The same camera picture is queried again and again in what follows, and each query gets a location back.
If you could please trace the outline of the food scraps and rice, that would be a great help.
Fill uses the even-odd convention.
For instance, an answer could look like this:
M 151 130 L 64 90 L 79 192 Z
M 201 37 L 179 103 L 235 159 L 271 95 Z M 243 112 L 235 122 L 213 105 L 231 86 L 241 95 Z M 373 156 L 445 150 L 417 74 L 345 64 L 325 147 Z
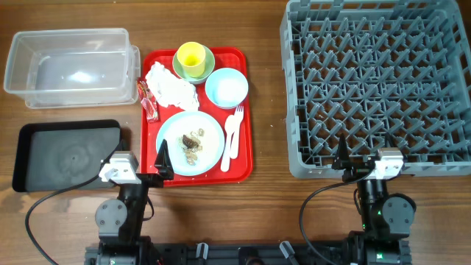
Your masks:
M 198 154 L 202 152 L 202 138 L 205 131 L 202 128 L 192 130 L 178 138 L 179 145 L 185 155 L 188 165 L 195 166 Z

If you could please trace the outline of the light blue plate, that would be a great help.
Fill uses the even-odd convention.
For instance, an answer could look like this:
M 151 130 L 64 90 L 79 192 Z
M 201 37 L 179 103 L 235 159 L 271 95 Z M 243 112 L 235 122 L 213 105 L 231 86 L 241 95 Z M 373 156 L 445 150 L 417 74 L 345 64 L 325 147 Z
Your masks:
M 202 152 L 198 154 L 196 165 L 190 166 L 186 162 L 178 138 L 199 128 L 205 131 Z M 197 176 L 209 171 L 219 162 L 224 151 L 225 136 L 221 125 L 215 118 L 202 111 L 183 111 L 171 116 L 158 131 L 156 149 L 160 148 L 164 139 L 168 143 L 174 173 L 181 176 Z

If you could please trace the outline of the red snack wrapper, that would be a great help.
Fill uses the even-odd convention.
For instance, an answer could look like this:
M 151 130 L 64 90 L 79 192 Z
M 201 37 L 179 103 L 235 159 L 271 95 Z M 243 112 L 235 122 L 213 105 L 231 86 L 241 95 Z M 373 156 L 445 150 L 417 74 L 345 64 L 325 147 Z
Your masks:
M 159 121 L 159 115 L 157 111 L 157 100 L 155 99 L 153 93 L 150 91 L 144 79 L 138 79 L 137 89 L 139 101 L 145 111 L 146 120 L 149 123 Z

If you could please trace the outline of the white napkin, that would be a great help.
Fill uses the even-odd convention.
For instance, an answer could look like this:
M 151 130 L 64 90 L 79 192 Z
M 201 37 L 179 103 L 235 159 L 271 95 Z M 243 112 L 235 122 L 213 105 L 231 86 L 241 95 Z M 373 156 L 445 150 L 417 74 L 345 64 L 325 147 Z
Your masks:
M 184 111 L 198 111 L 196 87 L 174 76 L 170 70 L 155 62 L 145 76 L 146 84 L 162 107 L 174 105 Z

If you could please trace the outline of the light blue bowl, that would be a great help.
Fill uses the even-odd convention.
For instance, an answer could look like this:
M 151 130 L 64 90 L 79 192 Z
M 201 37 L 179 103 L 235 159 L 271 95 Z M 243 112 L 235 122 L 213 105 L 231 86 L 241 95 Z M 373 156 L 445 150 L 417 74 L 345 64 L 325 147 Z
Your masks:
M 217 107 L 225 110 L 239 106 L 247 97 L 247 78 L 234 68 L 215 70 L 205 82 L 207 98 Z

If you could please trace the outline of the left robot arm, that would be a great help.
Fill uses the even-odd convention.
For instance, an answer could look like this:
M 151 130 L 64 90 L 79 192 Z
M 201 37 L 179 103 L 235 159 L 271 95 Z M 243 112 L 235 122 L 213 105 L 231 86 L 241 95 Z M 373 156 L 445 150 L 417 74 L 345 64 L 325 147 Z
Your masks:
M 138 161 L 131 151 L 114 151 L 102 161 L 99 177 L 119 187 L 118 196 L 103 202 L 96 210 L 99 246 L 88 249 L 86 264 L 163 264 L 164 260 L 150 237 L 141 235 L 144 211 L 151 205 L 150 188 L 162 188 L 174 179 L 169 148 L 160 144 L 155 161 L 157 172 L 138 173 Z

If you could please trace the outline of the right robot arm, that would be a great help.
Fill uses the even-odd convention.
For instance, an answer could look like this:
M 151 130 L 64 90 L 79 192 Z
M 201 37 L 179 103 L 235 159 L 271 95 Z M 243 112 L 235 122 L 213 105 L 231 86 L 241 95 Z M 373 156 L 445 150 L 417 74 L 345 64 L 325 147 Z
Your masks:
M 342 243 L 343 264 L 406 265 L 412 263 L 406 238 L 417 205 L 405 194 L 390 194 L 387 182 L 400 175 L 403 154 L 385 146 L 365 162 L 354 162 L 342 135 L 332 168 L 342 170 L 343 184 L 356 183 L 355 204 L 361 215 L 362 231 L 352 231 Z

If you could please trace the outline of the grey dishwasher rack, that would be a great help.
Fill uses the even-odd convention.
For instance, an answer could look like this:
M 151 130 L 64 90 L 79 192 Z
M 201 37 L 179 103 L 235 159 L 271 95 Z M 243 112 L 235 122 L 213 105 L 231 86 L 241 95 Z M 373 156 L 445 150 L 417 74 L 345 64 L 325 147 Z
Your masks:
M 470 173 L 470 43 L 455 1 L 290 1 L 280 24 L 291 174 L 338 178 L 385 147 L 403 173 Z

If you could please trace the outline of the clear plastic waste bin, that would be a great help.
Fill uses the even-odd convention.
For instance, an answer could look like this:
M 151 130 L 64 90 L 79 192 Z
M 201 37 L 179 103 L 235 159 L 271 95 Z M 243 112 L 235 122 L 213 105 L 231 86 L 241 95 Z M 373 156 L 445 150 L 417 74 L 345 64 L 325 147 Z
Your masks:
M 4 90 L 32 109 L 130 105 L 141 56 L 124 28 L 17 32 Z

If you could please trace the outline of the white plastic spoon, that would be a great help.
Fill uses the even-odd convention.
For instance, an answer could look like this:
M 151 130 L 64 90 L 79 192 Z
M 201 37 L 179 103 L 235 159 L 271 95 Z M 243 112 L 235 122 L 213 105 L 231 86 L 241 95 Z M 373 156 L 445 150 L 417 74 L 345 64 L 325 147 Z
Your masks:
M 230 168 L 231 139 L 233 137 L 233 133 L 236 130 L 236 118 L 234 115 L 230 115 L 227 117 L 227 120 L 224 124 L 224 129 L 226 132 L 226 140 L 225 140 L 225 145 L 224 145 L 224 151 L 222 154 L 221 171 L 227 172 Z

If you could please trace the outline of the white plastic fork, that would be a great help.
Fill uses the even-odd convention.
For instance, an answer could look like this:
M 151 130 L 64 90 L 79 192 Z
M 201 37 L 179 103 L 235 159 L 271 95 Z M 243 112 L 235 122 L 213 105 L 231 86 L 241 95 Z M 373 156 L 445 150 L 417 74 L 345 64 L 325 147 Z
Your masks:
M 233 139 L 230 149 L 230 158 L 236 159 L 238 157 L 238 148 L 239 148 L 239 135 L 240 135 L 240 126 L 244 118 L 244 107 L 239 105 L 235 109 L 234 120 L 235 120 L 235 131 L 233 133 Z

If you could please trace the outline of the black rectangular tray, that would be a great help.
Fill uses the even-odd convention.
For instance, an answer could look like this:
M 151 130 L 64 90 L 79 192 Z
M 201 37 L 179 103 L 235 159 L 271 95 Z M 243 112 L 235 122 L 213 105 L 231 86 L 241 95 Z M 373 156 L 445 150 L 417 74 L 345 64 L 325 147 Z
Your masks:
M 121 140 L 113 119 L 26 124 L 18 136 L 13 190 L 56 191 L 83 183 L 114 151 L 126 149 Z

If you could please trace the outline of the yellow plastic cup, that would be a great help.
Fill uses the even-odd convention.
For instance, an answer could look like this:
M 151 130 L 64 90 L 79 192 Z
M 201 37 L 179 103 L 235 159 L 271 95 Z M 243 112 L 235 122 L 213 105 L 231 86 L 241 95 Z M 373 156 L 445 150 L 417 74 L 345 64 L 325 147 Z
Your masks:
M 206 51 L 202 44 L 187 42 L 177 50 L 177 60 L 190 77 L 199 77 L 205 71 Z

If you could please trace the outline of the green small saucer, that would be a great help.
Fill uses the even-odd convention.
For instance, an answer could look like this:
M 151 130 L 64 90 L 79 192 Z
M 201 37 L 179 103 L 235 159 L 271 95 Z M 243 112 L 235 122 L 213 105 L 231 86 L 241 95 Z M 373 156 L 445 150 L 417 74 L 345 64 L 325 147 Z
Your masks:
M 174 73 L 180 79 L 184 79 L 193 85 L 199 85 L 199 84 L 204 83 L 206 79 L 210 76 L 210 74 L 213 72 L 215 68 L 216 59 L 213 52 L 208 47 L 204 46 L 204 48 L 206 52 L 205 70 L 203 74 L 199 77 L 190 77 L 186 72 L 184 72 L 181 63 L 177 59 L 177 55 L 176 54 L 174 55 L 173 61 L 172 61 L 172 67 L 173 67 Z

